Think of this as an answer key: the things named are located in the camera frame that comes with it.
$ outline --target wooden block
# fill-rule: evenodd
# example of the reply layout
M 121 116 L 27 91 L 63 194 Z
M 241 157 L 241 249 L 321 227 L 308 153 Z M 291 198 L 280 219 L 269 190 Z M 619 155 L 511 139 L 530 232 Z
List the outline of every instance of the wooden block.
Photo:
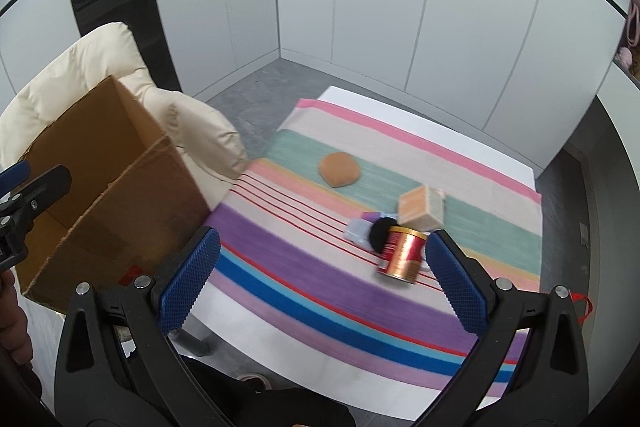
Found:
M 421 185 L 404 193 L 398 200 L 398 224 L 420 232 L 431 232 L 444 225 L 442 190 Z

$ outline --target person's hand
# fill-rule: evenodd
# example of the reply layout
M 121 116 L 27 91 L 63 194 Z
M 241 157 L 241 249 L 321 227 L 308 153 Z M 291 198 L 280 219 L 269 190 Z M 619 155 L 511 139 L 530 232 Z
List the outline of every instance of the person's hand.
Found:
M 30 362 L 33 346 L 27 333 L 27 315 L 18 306 L 11 270 L 0 273 L 0 345 L 18 365 Z

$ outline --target pink stripe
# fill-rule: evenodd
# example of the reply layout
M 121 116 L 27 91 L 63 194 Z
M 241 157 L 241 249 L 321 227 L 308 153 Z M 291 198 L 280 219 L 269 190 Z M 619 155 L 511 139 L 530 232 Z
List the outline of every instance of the pink stripe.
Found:
M 442 390 L 449 381 L 448 376 L 424 371 L 415 367 L 408 367 L 391 360 L 382 359 L 355 347 L 343 344 L 319 331 L 302 324 L 289 315 L 269 306 L 238 284 L 228 279 L 222 273 L 214 270 L 209 283 L 231 297 L 242 307 L 251 311 L 264 321 L 290 337 L 317 349 L 333 359 L 348 363 L 364 371 L 390 378 L 404 383 L 410 383 L 419 387 Z M 489 389 L 488 396 L 502 396 L 506 387 L 505 383 L 494 383 Z
M 323 102 L 322 100 L 310 100 L 308 98 L 302 98 L 301 100 L 299 100 L 296 107 L 313 107 L 325 111 L 328 114 L 332 114 L 333 116 L 337 116 L 338 118 L 342 118 L 343 120 L 347 120 L 352 123 L 374 129 L 382 134 L 390 136 L 391 138 L 402 141 L 423 151 L 430 152 L 431 154 L 439 156 L 451 163 L 455 163 L 456 165 L 459 165 L 465 169 L 470 170 L 471 172 L 474 172 L 475 174 L 487 178 L 497 183 L 498 185 L 502 185 L 503 187 L 506 187 L 513 192 L 520 194 L 521 196 L 525 196 L 535 201 L 536 203 L 540 203 L 540 201 L 542 201 L 542 196 L 535 190 L 527 187 L 527 185 L 524 185 L 519 181 L 508 177 L 505 174 L 502 174 L 501 172 L 493 170 L 491 167 L 487 167 L 486 165 L 478 163 L 471 158 L 467 158 L 462 154 L 449 150 L 442 145 L 438 145 L 437 143 L 431 142 L 419 136 L 415 136 L 415 134 L 411 134 L 410 132 L 398 129 L 398 127 L 394 127 L 392 125 L 389 125 L 388 123 L 381 122 L 380 120 L 376 120 L 375 118 L 371 118 L 370 116 L 365 116 L 358 112 L 352 111 L 351 109 L 346 109 L 333 103 Z

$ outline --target cardboard box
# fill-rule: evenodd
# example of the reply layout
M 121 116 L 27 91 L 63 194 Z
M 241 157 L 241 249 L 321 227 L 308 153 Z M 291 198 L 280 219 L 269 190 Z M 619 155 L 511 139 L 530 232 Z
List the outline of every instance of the cardboard box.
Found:
M 127 271 L 152 274 L 209 214 L 169 137 L 111 77 L 65 111 L 23 159 L 31 179 L 57 164 L 71 191 L 36 218 L 18 264 L 23 295 L 65 312 L 78 283 L 116 284 Z

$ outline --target blue stripe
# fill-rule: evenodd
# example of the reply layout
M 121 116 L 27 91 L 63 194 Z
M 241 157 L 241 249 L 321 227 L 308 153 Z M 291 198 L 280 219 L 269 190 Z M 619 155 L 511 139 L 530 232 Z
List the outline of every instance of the blue stripe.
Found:
M 338 324 L 327 317 L 323 317 L 311 311 L 308 307 L 288 298 L 282 290 L 277 291 L 273 287 L 253 277 L 250 273 L 238 266 L 238 264 L 233 263 L 230 260 L 230 256 L 233 256 L 233 254 L 230 254 L 228 251 L 223 251 L 216 266 L 216 269 L 223 275 L 273 308 L 324 333 L 332 339 L 356 347 L 356 349 L 360 349 L 377 357 L 382 357 L 424 371 L 431 371 L 432 373 L 439 373 L 451 377 L 460 368 L 459 363 L 428 357 L 387 344 L 378 339 L 363 335 L 351 328 L 347 328 L 342 324 Z M 495 381 L 508 382 L 511 374 L 512 371 L 499 371 Z
M 273 279 L 268 277 L 268 275 L 265 275 L 263 272 L 261 272 L 254 266 L 251 266 L 249 263 L 246 263 L 245 261 L 240 259 L 237 255 L 233 254 L 231 251 L 229 251 L 225 247 L 222 247 L 221 253 L 222 255 L 225 255 L 229 259 L 229 261 L 238 265 L 240 269 L 244 270 L 245 272 L 248 272 L 250 275 L 252 275 L 252 277 L 255 277 L 257 280 L 261 281 L 262 283 L 266 284 L 267 286 L 271 287 L 277 292 L 282 293 L 292 301 L 297 302 L 301 306 L 304 306 L 305 308 L 309 308 L 311 311 L 315 312 L 316 314 L 322 315 L 322 317 L 328 318 L 329 320 L 336 322 L 340 325 L 343 325 L 344 327 L 349 328 L 350 330 L 357 331 L 358 333 L 361 333 L 373 339 L 377 339 L 384 343 L 391 344 L 392 346 L 400 347 L 401 349 L 405 349 L 407 351 L 412 351 L 420 355 L 431 357 L 432 359 L 447 360 L 449 362 L 457 363 L 458 365 L 462 364 L 463 360 L 465 360 L 465 357 L 461 357 L 460 355 L 454 355 L 452 353 L 447 353 L 446 351 L 440 351 L 437 349 L 433 349 L 431 347 L 421 346 L 420 344 L 415 344 L 410 341 L 399 339 L 388 333 L 383 333 L 382 331 L 375 330 L 374 328 L 370 328 L 357 321 L 348 319 L 347 317 L 344 317 L 343 315 L 340 315 L 334 311 L 331 311 L 330 309 L 325 308 L 324 306 L 321 306 L 313 302 L 312 300 L 306 297 L 303 297 L 299 293 L 296 293 L 295 291 L 287 288 L 286 286 L 283 286 L 282 284 L 274 281 Z M 514 367 L 515 366 L 512 363 L 504 363 L 502 365 L 502 370 L 513 372 Z

